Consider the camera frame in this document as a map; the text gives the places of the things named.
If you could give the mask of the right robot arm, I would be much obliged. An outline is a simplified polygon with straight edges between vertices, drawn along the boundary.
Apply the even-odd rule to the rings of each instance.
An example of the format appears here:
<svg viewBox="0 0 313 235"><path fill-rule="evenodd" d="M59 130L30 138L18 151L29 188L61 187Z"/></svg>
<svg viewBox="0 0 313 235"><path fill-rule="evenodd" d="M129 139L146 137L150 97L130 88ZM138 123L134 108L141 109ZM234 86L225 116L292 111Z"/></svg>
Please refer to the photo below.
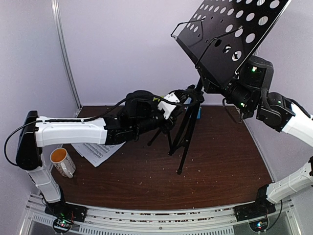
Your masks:
<svg viewBox="0 0 313 235"><path fill-rule="evenodd" d="M251 56L225 88L214 85L207 77L201 81L206 93L220 93L224 101L240 110L242 119L253 114L265 125L292 135L308 145L313 144L313 117L297 101L284 97L269 88L274 74L273 64L261 57ZM260 187L253 203L236 206L236 213L244 211L261 216L275 212L275 204L313 183L313 160L276 183Z"/></svg>

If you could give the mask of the sheet music page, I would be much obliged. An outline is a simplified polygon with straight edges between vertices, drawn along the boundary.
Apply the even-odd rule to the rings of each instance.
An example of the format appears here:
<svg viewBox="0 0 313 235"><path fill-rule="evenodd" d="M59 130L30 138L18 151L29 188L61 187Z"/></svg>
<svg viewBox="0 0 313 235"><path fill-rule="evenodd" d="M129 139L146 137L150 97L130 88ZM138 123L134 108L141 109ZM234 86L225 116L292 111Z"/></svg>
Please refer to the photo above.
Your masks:
<svg viewBox="0 0 313 235"><path fill-rule="evenodd" d="M100 166L125 144L104 145L94 143L76 143L73 148L94 167Z"/></svg>

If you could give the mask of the black music stand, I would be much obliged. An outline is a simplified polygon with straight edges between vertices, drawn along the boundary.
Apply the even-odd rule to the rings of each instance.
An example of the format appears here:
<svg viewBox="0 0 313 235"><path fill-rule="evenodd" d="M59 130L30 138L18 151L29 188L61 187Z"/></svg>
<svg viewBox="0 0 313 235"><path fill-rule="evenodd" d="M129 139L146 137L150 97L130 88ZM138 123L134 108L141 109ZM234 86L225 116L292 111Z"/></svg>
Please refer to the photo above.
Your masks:
<svg viewBox="0 0 313 235"><path fill-rule="evenodd" d="M202 77L224 88L255 56L260 46L290 2L288 0L205 0L176 42L195 65L200 78L191 86L195 106L187 109L177 135L169 139L169 155L179 148L188 151L198 109L203 102Z"/></svg>

